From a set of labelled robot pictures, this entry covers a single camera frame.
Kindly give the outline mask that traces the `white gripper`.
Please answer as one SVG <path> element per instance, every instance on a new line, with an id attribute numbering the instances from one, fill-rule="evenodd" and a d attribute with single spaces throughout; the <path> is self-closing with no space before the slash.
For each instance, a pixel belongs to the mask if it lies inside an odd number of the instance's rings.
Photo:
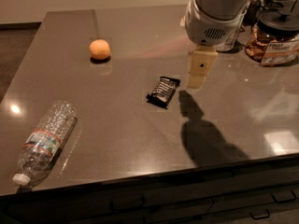
<path id="1" fill-rule="evenodd" d="M 229 35 L 232 20 L 248 0 L 189 0 L 184 15 L 188 38 L 197 45 L 191 52 L 188 87 L 200 89 L 218 58 L 214 47 Z"/>

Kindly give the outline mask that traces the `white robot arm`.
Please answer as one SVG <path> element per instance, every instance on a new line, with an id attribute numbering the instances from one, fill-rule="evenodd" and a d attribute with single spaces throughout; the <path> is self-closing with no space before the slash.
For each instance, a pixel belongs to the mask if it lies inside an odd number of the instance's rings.
<path id="1" fill-rule="evenodd" d="M 199 89 L 218 53 L 215 46 L 235 31 L 249 0 L 189 0 L 182 19 L 188 38 L 196 45 L 191 54 L 188 87 Z"/>

